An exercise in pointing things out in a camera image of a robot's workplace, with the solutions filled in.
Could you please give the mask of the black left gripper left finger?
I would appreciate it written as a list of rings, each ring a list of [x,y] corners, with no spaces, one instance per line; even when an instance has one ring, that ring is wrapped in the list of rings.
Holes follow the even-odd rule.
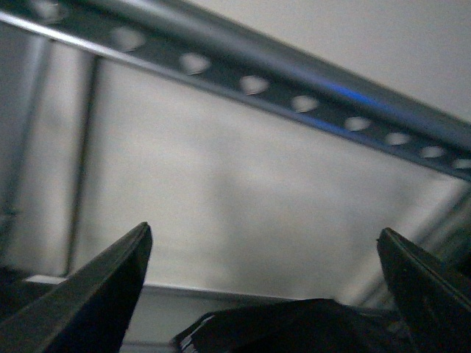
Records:
[[[58,284],[1,268],[1,351],[119,352],[151,249],[143,222]]]

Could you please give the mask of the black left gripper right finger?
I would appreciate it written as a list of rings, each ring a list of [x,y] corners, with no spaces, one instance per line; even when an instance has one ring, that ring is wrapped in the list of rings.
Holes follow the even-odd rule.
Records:
[[[389,292],[418,352],[470,351],[470,280],[393,229],[377,242]]]

